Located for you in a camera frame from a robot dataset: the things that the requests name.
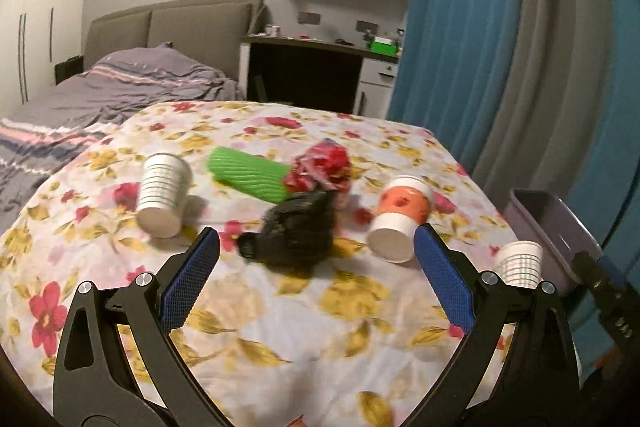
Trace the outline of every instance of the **orange paper cup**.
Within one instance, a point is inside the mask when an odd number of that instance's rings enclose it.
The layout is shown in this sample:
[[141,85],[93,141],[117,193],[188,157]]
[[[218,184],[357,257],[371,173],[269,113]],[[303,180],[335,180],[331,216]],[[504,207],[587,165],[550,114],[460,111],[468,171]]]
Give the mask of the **orange paper cup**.
[[376,218],[367,234],[369,249],[390,263],[405,263],[414,256],[415,230],[431,211],[431,189],[420,178],[398,176],[382,192]]

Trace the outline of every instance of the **green foam roller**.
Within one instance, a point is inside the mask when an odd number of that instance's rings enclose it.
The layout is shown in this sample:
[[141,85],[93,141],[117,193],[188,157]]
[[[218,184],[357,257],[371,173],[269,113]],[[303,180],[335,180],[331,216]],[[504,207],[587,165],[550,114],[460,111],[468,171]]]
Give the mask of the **green foam roller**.
[[282,183],[291,168],[289,165],[228,147],[217,147],[209,156],[207,168],[217,182],[259,200],[280,203],[289,197]]

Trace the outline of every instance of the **gray upholstered headboard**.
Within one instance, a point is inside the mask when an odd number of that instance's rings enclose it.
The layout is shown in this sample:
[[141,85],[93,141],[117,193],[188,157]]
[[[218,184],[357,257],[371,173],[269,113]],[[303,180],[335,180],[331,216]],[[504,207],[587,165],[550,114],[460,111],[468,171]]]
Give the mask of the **gray upholstered headboard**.
[[84,69],[110,53],[173,42],[174,49],[238,79],[240,41],[255,33],[264,0],[179,0],[141,6],[91,23]]

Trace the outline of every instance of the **gray duvet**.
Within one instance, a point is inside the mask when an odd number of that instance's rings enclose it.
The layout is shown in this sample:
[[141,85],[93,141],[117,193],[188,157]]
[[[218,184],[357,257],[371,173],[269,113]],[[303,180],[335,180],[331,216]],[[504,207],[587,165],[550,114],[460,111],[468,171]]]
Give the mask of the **gray duvet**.
[[37,188],[110,130],[159,102],[244,100],[238,83],[167,47],[116,52],[0,120],[0,233]]

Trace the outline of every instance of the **gray curtain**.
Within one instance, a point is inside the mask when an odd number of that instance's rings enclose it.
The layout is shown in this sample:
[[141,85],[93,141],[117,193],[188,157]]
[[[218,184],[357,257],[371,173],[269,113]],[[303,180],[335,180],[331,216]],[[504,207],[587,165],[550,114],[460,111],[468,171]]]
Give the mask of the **gray curtain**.
[[497,208],[513,187],[565,197],[590,148],[612,45],[610,0],[522,0],[510,74],[472,177]]

